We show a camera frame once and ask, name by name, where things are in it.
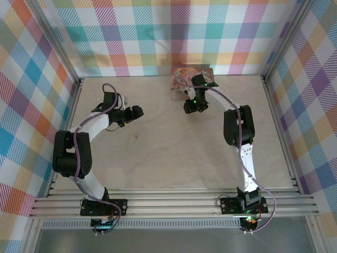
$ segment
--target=wooden floor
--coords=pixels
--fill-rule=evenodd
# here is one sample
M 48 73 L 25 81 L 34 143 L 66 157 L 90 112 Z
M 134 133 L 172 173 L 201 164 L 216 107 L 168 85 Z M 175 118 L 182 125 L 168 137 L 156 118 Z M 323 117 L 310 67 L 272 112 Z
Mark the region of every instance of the wooden floor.
M 235 102 L 253 111 L 253 160 L 257 180 L 268 188 L 291 188 L 291 180 L 259 76 L 216 76 Z M 240 185 L 237 152 L 223 138 L 223 112 L 210 104 L 203 113 L 185 114 L 184 101 L 171 100 L 170 77 L 86 78 L 73 126 L 103 101 L 110 83 L 139 105 L 144 116 L 114 132 L 102 131 L 91 143 L 94 174 L 108 189 L 235 188 Z M 58 176 L 56 189 L 73 189 Z

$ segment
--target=robotic arm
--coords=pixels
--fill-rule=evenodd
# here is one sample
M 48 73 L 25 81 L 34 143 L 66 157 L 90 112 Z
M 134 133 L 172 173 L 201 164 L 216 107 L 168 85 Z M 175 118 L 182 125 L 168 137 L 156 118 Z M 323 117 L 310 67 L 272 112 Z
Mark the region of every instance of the robotic arm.
M 246 171 L 242 168 L 242 185 L 237 187 L 237 197 L 236 199 L 223 199 L 226 204 L 222 208 L 223 214 L 227 213 L 227 210 L 234 210 L 238 213 L 247 213 L 247 210 L 251 210 L 256 205 L 260 205 L 261 201 L 265 203 L 265 199 L 261 197 L 261 190 L 259 186 L 252 180 L 255 178 L 254 164 L 253 164 L 253 138 L 255 137 L 255 128 L 252 117 L 252 110 L 248 105 L 236 105 L 240 110 L 241 116 L 241 128 L 242 128 L 242 138 L 241 145 L 239 145 L 239 120 L 237 111 L 234 107 L 225 100 L 224 97 L 220 95 L 223 93 L 220 87 L 216 83 L 207 83 L 202 74 L 196 75 L 191 79 L 193 87 L 186 87 L 186 93 L 189 95 L 190 99 L 185 101 L 184 110 L 186 114 L 192 112 L 203 112 L 208 108 L 208 104 L 215 104 L 215 106 L 224 113 L 224 138 L 228 145 L 233 145 L 236 147 L 238 153 L 241 154 L 241 159 L 243 165 L 246 167 L 247 171 L 252 175 L 249 176 Z M 203 89 L 197 88 L 201 86 L 207 86 L 212 88 Z M 263 212 L 267 212 L 264 205 L 262 205 Z
M 113 106 L 116 96 L 117 103 L 115 107 L 106 113 L 98 115 Z M 74 147 L 74 132 L 79 126 L 67 131 L 58 131 L 55 135 L 53 169 L 62 176 L 70 178 L 85 193 L 85 199 L 81 203 L 81 216 L 106 216 L 112 213 L 118 215 L 118 211 L 113 209 L 113 205 L 107 205 L 104 202 L 119 206 L 121 215 L 126 214 L 127 200 L 109 199 L 107 189 L 99 183 L 91 170 L 92 156 L 90 147 L 91 141 L 113 122 L 122 128 L 144 115 L 142 108 L 138 105 L 132 108 L 126 107 L 126 105 L 126 97 L 114 92 L 104 92 L 103 103 L 100 103 L 92 110 L 88 117 L 92 119 L 78 130 L 76 141 L 81 166 L 76 179 L 74 177 L 77 169 L 77 158 L 75 152 L 72 152 L 71 149 Z

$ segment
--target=cable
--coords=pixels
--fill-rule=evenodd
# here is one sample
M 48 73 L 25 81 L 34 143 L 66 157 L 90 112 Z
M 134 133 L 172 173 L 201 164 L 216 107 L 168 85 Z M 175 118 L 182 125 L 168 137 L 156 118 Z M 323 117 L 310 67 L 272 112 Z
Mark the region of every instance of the cable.
M 113 230 L 113 228 L 117 225 L 117 223 L 119 222 L 119 220 L 120 220 L 120 218 L 121 218 L 121 216 L 122 216 L 122 211 L 121 211 L 120 207 L 119 207 L 118 205 L 114 204 L 114 203 L 107 202 L 107 201 L 104 201 L 104 200 L 101 200 L 101 199 L 97 199 L 97 198 L 95 198 L 95 197 L 89 195 L 79 183 L 77 183 L 77 186 L 78 186 L 78 188 L 80 189 L 80 191 L 81 191 L 85 196 L 87 196 L 88 198 L 91 198 L 92 200 L 95 200 L 95 201 L 97 201 L 97 202 L 100 202 L 100 203 L 103 203 L 103 204 L 106 204 L 106 205 L 111 205 L 111 206 L 113 206 L 114 208 L 116 208 L 116 209 L 118 210 L 118 217 L 117 217 L 116 222 L 114 222 L 113 225 L 112 225 L 108 230 L 106 230 L 105 232 L 103 232 L 102 235 L 105 235 L 105 234 L 109 233 L 109 232 L 110 232 L 111 230 Z
M 114 90 L 115 94 L 118 94 L 117 91 L 116 91 L 116 89 L 115 89 L 115 87 L 112 86 L 111 84 L 108 84 L 108 83 L 105 83 L 105 84 L 102 85 L 102 90 L 103 90 L 103 92 L 105 92 L 104 86 L 110 86 L 110 87 Z M 88 122 L 88 121 L 90 121 L 91 119 L 96 118 L 96 117 L 98 117 L 98 116 L 100 116 L 100 115 L 103 115 L 103 114 L 109 112 L 110 110 L 114 109 L 114 107 L 115 107 L 117 101 L 118 101 L 118 96 L 115 96 L 115 101 L 113 102 L 113 104 L 112 104 L 108 109 L 106 109 L 105 111 L 100 112 L 100 113 L 98 113 L 98 114 L 95 114 L 95 115 L 93 115 L 93 116 L 90 116 L 89 118 L 87 118 L 86 120 L 84 120 L 81 124 L 79 124 L 79 126 L 75 129 L 75 132 L 74 132 L 74 147 L 75 147 L 75 153 L 76 153 L 76 158 L 77 158 L 77 168 L 76 168 L 76 172 L 75 172 L 75 176 L 74 176 L 74 178 L 73 178 L 73 181 L 77 184 L 77 186 L 78 186 L 78 188 L 81 190 L 81 192 L 82 192 L 85 196 L 87 196 L 88 198 L 90 198 L 90 199 L 92 199 L 92 200 L 95 200 L 95 201 L 97 201 L 97 202 L 106 204 L 106 205 L 111 205 L 111 206 L 115 207 L 115 208 L 118 210 L 118 218 L 117 218 L 116 222 L 111 226 L 110 229 L 108 229 L 107 231 L 105 231 L 105 233 L 109 233 L 109 232 L 110 232 L 110 231 L 117 225 L 117 223 L 119 222 L 119 220 L 120 220 L 120 218 L 121 218 L 121 216 L 122 216 L 122 211 L 121 211 L 120 207 L 119 207 L 118 205 L 114 204 L 114 203 L 110 203 L 110 202 L 107 202 L 107 201 L 104 201 L 104 200 L 101 200 L 101 199 L 96 199 L 95 197 L 89 195 L 89 194 L 85 191 L 85 189 L 81 186 L 81 184 L 78 182 L 77 177 L 78 177 L 78 174 L 79 174 L 80 168 L 81 168 L 81 157 L 80 157 L 80 153 L 79 153 L 79 151 L 78 151 L 78 145 L 77 145 L 77 138 L 76 138 L 76 137 L 77 137 L 78 131 L 79 131 L 79 130 L 80 130 L 80 129 L 81 129 L 81 128 Z
M 116 129 L 114 129 L 114 130 L 109 130 L 109 129 L 105 129 L 106 131 L 109 131 L 109 132 L 114 132 L 114 131 L 116 131 L 118 128 L 116 128 Z
M 190 86 L 187 85 L 187 82 L 185 81 L 185 84 L 181 84 L 179 83 L 179 85 L 183 86 L 183 87 L 187 87 L 187 88 L 191 88 Z M 246 166 L 244 165 L 243 163 L 243 160 L 242 160 L 242 157 L 241 157 L 241 147 L 242 147 L 242 123 L 241 123 L 241 114 L 240 114 L 240 110 L 239 108 L 237 108 L 237 106 L 225 95 L 223 94 L 222 92 L 219 92 L 218 90 L 212 88 L 212 87 L 208 87 L 208 86 L 194 86 L 193 88 L 197 88 L 197 89 L 208 89 L 208 90 L 211 90 L 217 94 L 219 94 L 221 97 L 223 97 L 232 107 L 234 107 L 234 109 L 236 110 L 237 112 L 237 119 L 239 121 L 239 160 L 240 160 L 240 163 L 241 163 L 241 166 L 243 168 L 243 170 L 245 171 L 245 173 L 252 179 L 252 181 L 254 183 L 256 183 L 257 186 L 259 186 L 261 189 L 265 190 L 267 193 L 270 194 L 270 196 L 272 196 L 273 200 L 274 200 L 274 210 L 272 212 L 272 214 L 270 215 L 270 217 L 268 218 L 267 222 L 261 226 L 260 228 L 254 230 L 254 232 L 257 232 L 257 231 L 260 231 L 262 230 L 265 226 L 268 225 L 268 223 L 272 220 L 272 218 L 274 217 L 275 215 L 275 210 L 276 210 L 276 197 L 274 196 L 274 194 L 269 191 L 268 189 L 264 188 L 262 185 L 260 185 L 257 180 L 253 177 L 252 174 L 250 174 L 250 172 L 248 171 L 248 169 L 246 168 Z

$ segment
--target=colorful plaid fabric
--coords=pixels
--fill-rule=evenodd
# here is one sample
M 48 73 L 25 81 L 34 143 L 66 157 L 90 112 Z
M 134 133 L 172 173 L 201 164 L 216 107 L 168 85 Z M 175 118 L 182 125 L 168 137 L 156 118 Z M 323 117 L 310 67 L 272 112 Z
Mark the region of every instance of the colorful plaid fabric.
M 284 41 L 284 38 L 285 36 L 287 35 L 290 27 L 291 27 L 291 23 L 294 21 L 294 19 L 296 18 L 296 14 L 297 12 L 299 11 L 300 7 L 301 7 L 301 4 L 304 2 L 304 0 L 296 0 L 296 3 L 287 19 L 287 21 L 285 22 L 285 25 L 282 29 L 282 32 L 280 33 L 280 36 L 277 40 L 277 43 L 273 49 L 273 51 L 271 52 L 271 54 L 269 55 L 269 58 L 267 60 L 267 64 L 263 70 L 263 75 L 266 74 L 271 62 L 273 61 L 274 57 L 275 57 L 275 54 L 277 53 L 277 51 L 280 49 L 283 41 Z
M 337 249 L 337 1 L 316 0 L 272 77 L 305 193 Z
M 73 80 L 24 0 L 0 7 L 0 252 L 18 252 L 36 196 L 51 175 L 54 135 Z
M 45 8 L 80 76 L 169 75 L 210 65 L 261 74 L 288 0 L 54 0 Z

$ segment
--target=enclosure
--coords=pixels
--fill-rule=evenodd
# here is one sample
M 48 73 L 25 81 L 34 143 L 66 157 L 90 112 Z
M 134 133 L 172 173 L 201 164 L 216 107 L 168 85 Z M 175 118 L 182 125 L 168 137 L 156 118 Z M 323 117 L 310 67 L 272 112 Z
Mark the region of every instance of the enclosure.
M 0 252 L 161 252 L 168 241 L 179 252 L 337 252 L 335 0 L 2 0 L 0 18 Z M 185 114 L 174 98 L 189 68 L 211 68 L 252 109 L 255 176 L 277 203 L 252 238 L 215 204 L 243 182 L 223 111 Z M 96 238 L 83 194 L 52 163 L 56 132 L 103 102 L 104 83 L 144 115 L 90 143 L 98 181 L 127 199 L 115 231 Z M 262 196 L 263 224 L 275 204 Z

